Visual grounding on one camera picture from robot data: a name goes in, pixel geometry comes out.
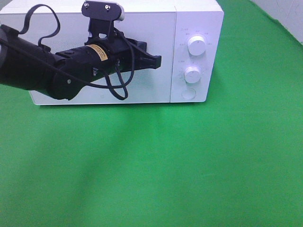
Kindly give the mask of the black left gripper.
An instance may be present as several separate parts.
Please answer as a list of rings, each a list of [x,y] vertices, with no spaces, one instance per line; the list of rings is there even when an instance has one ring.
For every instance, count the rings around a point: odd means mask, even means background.
[[[147,53],[147,43],[115,36],[89,38],[85,43],[85,77],[103,78],[115,72],[130,72],[157,69],[161,66],[161,55]]]

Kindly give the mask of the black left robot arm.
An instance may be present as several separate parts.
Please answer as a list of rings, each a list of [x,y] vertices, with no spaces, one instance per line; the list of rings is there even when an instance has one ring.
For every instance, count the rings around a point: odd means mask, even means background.
[[[118,30],[114,40],[92,38],[81,47],[51,53],[19,37],[9,26],[0,27],[0,82],[23,90],[37,91],[57,100],[72,100],[85,86],[95,87],[105,79],[104,89],[119,100],[125,100],[117,89],[129,84],[123,72],[157,69],[161,56],[146,51],[147,44],[128,39]]]

